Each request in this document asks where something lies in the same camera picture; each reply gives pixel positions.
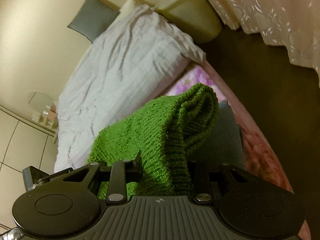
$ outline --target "green knit sweater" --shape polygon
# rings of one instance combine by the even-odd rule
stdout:
[[[128,195],[190,195],[187,157],[209,135],[219,105],[212,88],[198,83],[177,96],[151,100],[129,117],[103,129],[89,162],[108,165],[141,151],[142,179]],[[102,195],[106,187],[101,188]]]

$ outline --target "curtain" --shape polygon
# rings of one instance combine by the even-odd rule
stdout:
[[[209,0],[225,25],[261,33],[267,45],[286,46],[291,64],[320,77],[320,0]]]

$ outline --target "wall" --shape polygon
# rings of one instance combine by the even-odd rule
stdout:
[[[52,174],[57,153],[53,137],[0,110],[0,234],[15,227],[11,210],[25,192],[22,170],[34,166]]]
[[[0,0],[1,106],[30,120],[26,99],[30,91],[58,100],[90,45],[67,28],[84,1]],[[108,1],[120,7],[126,0]]]

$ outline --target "ribbed gray plate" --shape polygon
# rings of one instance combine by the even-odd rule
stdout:
[[[107,208],[103,217],[72,240],[246,240],[226,228],[213,209],[192,204],[186,196],[133,196]],[[287,240],[297,240],[293,236]]]

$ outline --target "silver screw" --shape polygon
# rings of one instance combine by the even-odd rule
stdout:
[[[120,200],[123,200],[124,196],[119,193],[114,193],[114,194],[109,195],[108,198],[111,201],[120,201]]]
[[[201,193],[196,196],[196,199],[199,201],[209,201],[211,199],[211,196],[206,193]]]

